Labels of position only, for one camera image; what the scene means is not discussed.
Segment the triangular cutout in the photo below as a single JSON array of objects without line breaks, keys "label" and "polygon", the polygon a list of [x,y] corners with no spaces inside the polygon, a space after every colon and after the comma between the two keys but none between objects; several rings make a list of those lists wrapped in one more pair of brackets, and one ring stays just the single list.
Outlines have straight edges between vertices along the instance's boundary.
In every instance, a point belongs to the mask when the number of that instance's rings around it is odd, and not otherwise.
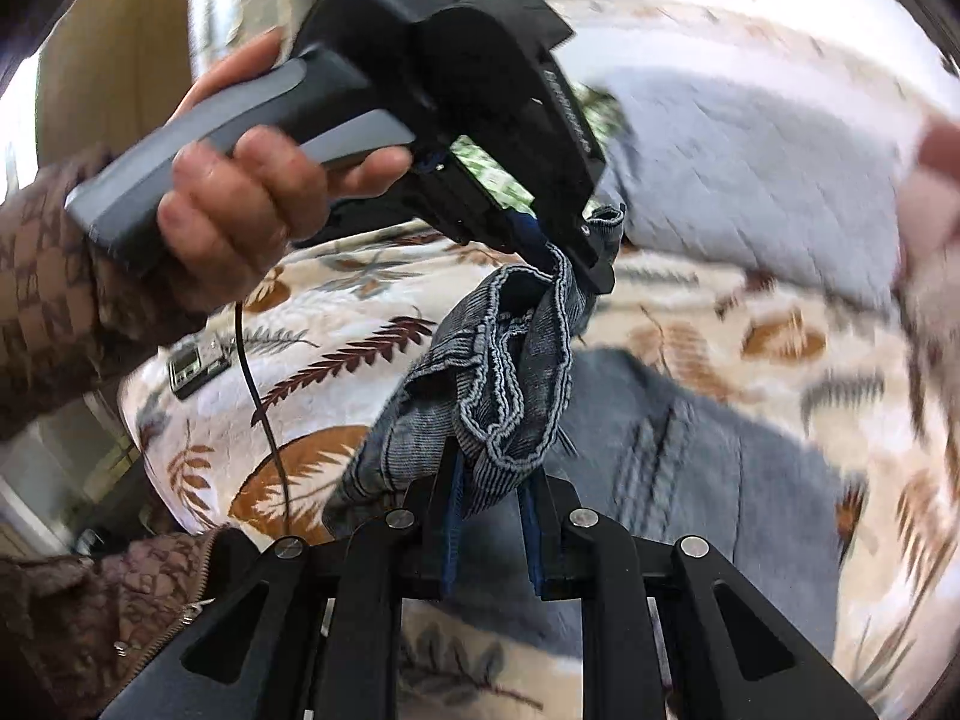
[{"label": "triangular cutout", "polygon": [[713,588],[713,595],[730,635],[743,679],[756,682],[796,665],[790,651],[728,584],[718,583]]},{"label": "triangular cutout", "polygon": [[184,668],[224,685],[235,683],[269,592],[267,583],[258,581],[208,635],[184,653]]}]

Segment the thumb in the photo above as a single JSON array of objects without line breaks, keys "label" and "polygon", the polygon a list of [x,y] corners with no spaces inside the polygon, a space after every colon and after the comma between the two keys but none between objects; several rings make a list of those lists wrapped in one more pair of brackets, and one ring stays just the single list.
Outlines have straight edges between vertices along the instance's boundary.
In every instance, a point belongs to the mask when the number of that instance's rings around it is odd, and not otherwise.
[{"label": "thumb", "polygon": [[186,113],[197,103],[241,81],[255,79],[270,70],[283,46],[283,29],[275,26],[225,56],[197,79],[176,107],[171,119]]}]

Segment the person's arm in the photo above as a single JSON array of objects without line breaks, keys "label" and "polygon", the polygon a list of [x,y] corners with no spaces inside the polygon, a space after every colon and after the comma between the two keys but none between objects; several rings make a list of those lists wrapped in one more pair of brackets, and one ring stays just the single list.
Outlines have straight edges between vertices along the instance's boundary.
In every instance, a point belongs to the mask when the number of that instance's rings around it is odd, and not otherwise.
[{"label": "person's arm", "polygon": [[[277,61],[281,35],[262,35],[197,81],[176,111]],[[110,377],[127,373],[242,300],[286,250],[326,220],[331,196],[375,196],[410,165],[383,148],[327,173],[270,127],[244,134],[232,157],[205,143],[176,156],[157,224],[170,261],[150,278],[124,274],[64,210],[69,191],[107,165],[90,151],[44,169],[0,204],[0,440]]]}]

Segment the jacket zipper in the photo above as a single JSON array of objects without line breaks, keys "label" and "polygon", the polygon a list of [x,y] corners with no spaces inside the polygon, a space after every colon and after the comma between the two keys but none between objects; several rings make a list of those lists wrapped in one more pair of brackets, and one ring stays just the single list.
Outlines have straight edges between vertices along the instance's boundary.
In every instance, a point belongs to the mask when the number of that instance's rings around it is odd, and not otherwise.
[{"label": "jacket zipper", "polygon": [[136,678],[136,676],[147,667],[148,664],[150,664],[150,661],[155,659],[157,653],[159,653],[160,650],[174,640],[174,637],[179,632],[184,630],[184,628],[196,620],[200,615],[200,612],[203,611],[203,607],[213,600],[212,598],[206,601],[200,599],[203,599],[203,594],[206,591],[206,583],[210,578],[210,557],[213,555],[213,546],[217,541],[217,536],[219,536],[220,533],[222,533],[227,527],[229,526],[224,525],[209,533],[209,538],[203,545],[203,552],[200,553],[200,575],[198,576],[196,588],[191,594],[190,600],[181,607],[179,616],[170,625],[170,627],[166,631],[162,632],[162,634],[160,634],[152,642],[150,642],[146,649],[141,651],[140,659],[139,661],[136,661],[136,666],[133,666],[133,669],[131,669],[130,673],[128,673],[128,675],[123,678],[121,683],[117,685],[117,688],[113,690],[109,701],[113,701],[120,691],[126,688],[126,686],[129,685],[133,679]]}]

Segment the green patterned fabric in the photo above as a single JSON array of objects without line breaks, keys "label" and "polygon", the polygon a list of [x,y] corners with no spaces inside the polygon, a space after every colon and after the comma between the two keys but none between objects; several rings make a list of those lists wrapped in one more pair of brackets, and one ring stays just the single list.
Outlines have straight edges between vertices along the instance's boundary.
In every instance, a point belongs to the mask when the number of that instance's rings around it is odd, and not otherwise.
[{"label": "green patterned fabric", "polygon": [[[610,95],[587,86],[577,87],[574,91],[597,141],[603,148],[611,134],[622,124],[620,106]],[[454,143],[452,151],[502,207],[533,215],[533,198],[529,191],[520,186],[520,182],[503,170],[483,148],[470,138],[463,137]],[[584,210],[591,211],[592,207],[591,203]]]}]

